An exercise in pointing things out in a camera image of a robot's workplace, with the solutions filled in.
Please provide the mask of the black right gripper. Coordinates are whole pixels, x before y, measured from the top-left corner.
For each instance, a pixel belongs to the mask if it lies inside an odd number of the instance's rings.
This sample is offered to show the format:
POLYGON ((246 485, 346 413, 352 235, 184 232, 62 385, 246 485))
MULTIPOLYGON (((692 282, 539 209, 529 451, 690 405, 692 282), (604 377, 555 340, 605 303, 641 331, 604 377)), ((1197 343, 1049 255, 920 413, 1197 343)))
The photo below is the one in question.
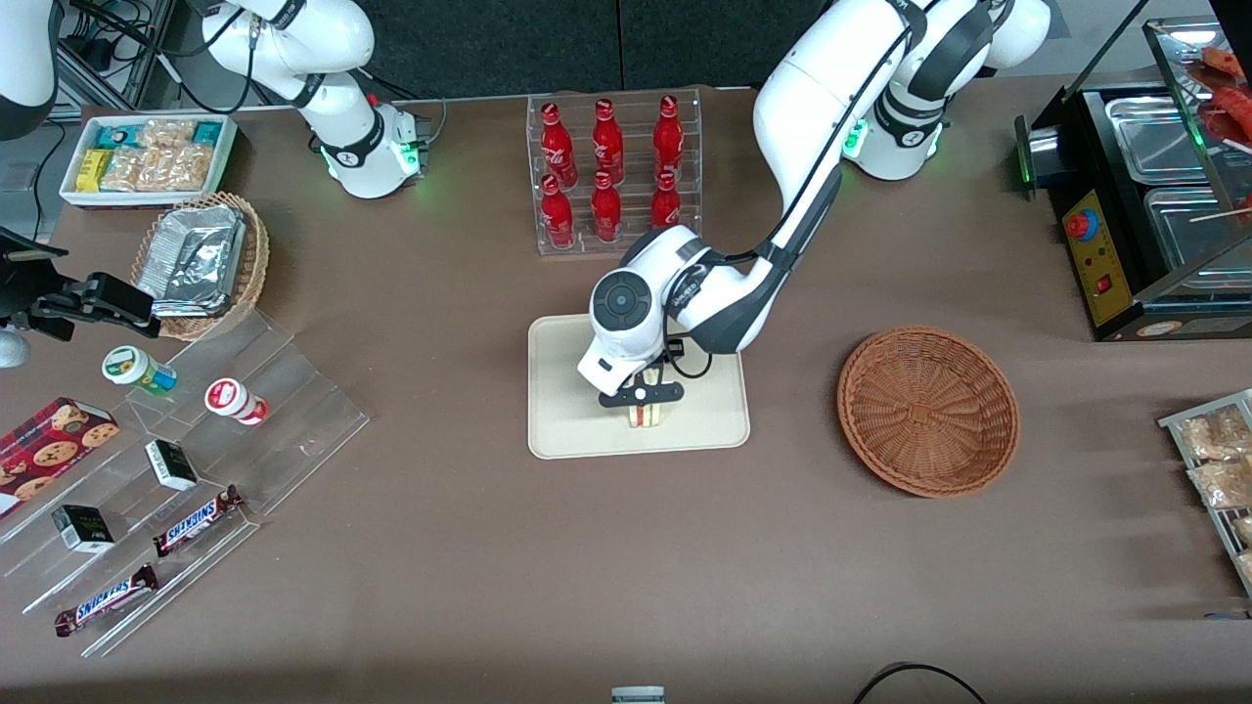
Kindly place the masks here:
POLYGON ((1 228, 1 324, 35 329, 54 339, 73 339, 74 322, 114 324, 146 338, 159 337, 159 318, 151 313, 154 299, 136 286, 108 273, 91 273, 81 286, 85 306, 58 306, 58 314, 40 314, 40 299, 63 293, 68 277, 59 276, 54 259, 68 251, 45 246, 1 228))

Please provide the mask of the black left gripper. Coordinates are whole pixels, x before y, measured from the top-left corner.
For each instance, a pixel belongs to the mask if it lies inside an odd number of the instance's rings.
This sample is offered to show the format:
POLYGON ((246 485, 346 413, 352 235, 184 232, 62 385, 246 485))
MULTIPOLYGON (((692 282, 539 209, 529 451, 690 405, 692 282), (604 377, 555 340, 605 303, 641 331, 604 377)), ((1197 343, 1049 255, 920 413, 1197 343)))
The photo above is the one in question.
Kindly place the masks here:
MULTIPOLYGON (((649 365, 645 366, 642 371, 640 371, 640 385, 644 386, 661 385, 664 382, 664 373, 666 367, 669 365, 672 365, 672 362, 684 358, 686 348, 684 337, 667 337, 665 339, 665 347, 660 351, 660 353, 656 357, 654 357, 654 360, 649 362, 649 365)), ((665 422, 669 418, 672 406, 674 405, 660 405, 660 422, 665 422)), ((635 427, 636 406, 635 405, 627 406, 625 412, 629 426, 635 427)))

